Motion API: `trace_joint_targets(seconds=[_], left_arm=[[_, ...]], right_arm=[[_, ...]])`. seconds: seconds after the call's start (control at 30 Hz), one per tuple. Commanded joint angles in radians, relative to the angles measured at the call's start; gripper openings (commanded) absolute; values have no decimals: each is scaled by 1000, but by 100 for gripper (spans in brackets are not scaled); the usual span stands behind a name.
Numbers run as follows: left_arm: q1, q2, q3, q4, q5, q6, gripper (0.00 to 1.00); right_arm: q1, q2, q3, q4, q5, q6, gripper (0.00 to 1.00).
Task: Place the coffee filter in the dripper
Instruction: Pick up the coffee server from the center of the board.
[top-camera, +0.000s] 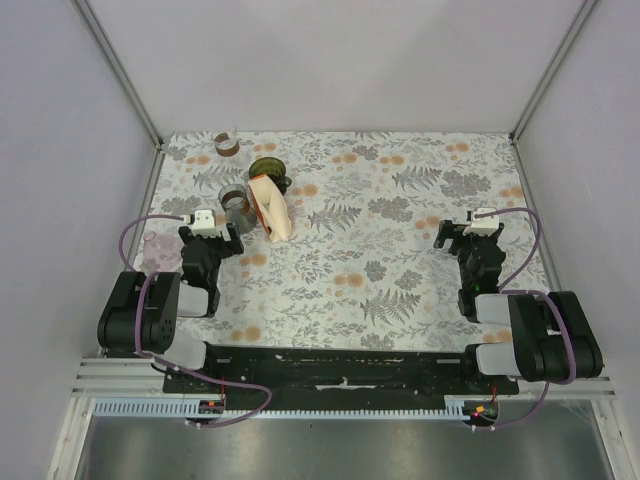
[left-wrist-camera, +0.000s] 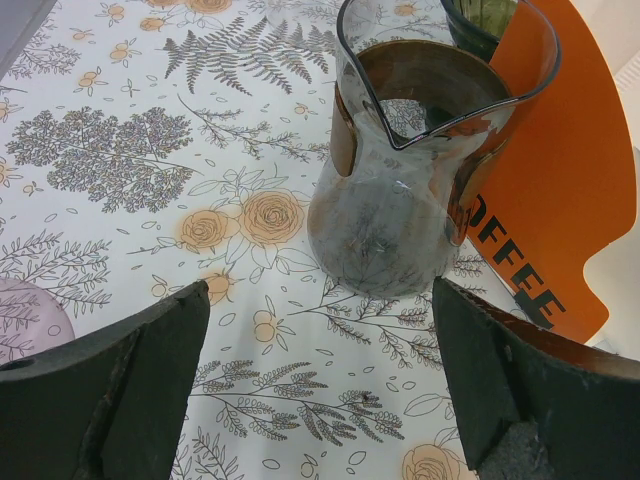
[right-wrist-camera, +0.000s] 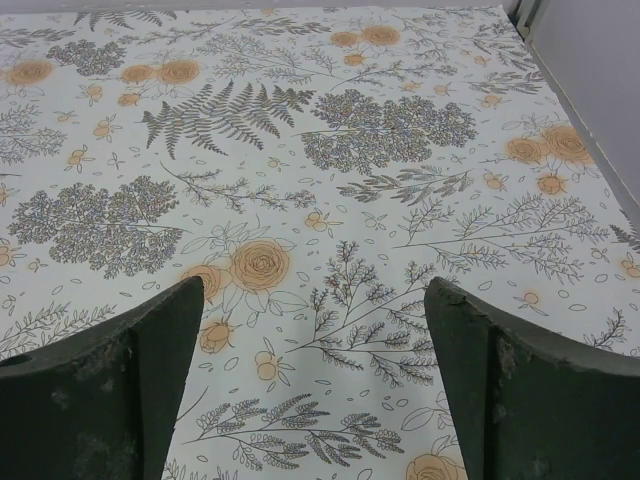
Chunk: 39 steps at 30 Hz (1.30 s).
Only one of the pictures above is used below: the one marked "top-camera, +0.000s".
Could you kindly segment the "grey glass carafe wooden collar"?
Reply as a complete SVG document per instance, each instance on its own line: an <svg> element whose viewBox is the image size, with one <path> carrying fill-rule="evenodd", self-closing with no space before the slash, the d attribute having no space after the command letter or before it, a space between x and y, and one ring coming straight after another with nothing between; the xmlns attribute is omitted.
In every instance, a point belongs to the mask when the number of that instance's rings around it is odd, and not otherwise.
<svg viewBox="0 0 640 480"><path fill-rule="evenodd" d="M219 191L218 197L226 222L233 224L239 235L253 230L257 216L243 185L226 185Z"/></svg>

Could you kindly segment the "orange coffee filter pack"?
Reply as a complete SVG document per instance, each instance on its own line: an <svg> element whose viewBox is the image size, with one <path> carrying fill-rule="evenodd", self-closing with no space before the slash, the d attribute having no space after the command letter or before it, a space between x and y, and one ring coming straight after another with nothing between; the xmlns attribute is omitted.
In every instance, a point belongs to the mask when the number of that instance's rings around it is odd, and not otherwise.
<svg viewBox="0 0 640 480"><path fill-rule="evenodd" d="M248 186L253 198L256 215L273 242L287 240L292 233L292 224L284 197L267 175L250 179Z"/></svg>

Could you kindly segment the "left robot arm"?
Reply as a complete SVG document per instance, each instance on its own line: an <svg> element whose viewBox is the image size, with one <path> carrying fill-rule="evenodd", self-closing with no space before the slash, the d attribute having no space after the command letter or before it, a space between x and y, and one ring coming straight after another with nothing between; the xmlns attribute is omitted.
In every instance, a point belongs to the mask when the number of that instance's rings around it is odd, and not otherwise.
<svg viewBox="0 0 640 480"><path fill-rule="evenodd" d="M99 319L99 345L118 353L186 368L185 379L198 392L219 384L220 368L206 359L207 346L177 326L180 317L209 318L219 305L222 262L244 252L236 226L225 224L210 237L179 229L181 272L123 272Z"/></svg>

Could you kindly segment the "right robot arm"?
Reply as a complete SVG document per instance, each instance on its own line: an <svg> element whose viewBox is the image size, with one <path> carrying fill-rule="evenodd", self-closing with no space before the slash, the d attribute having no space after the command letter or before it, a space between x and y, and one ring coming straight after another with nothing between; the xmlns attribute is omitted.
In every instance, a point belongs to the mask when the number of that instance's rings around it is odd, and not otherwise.
<svg viewBox="0 0 640 480"><path fill-rule="evenodd" d="M600 376L603 356L574 292L499 290L506 260L498 245L503 229L503 223L489 232L442 220L434 241L436 249L449 243L448 253L457 260L462 316L472 323L507 327L511 332L505 343L466 347L468 362L457 371L460 386L477 394L493 383L494 376L550 383Z"/></svg>

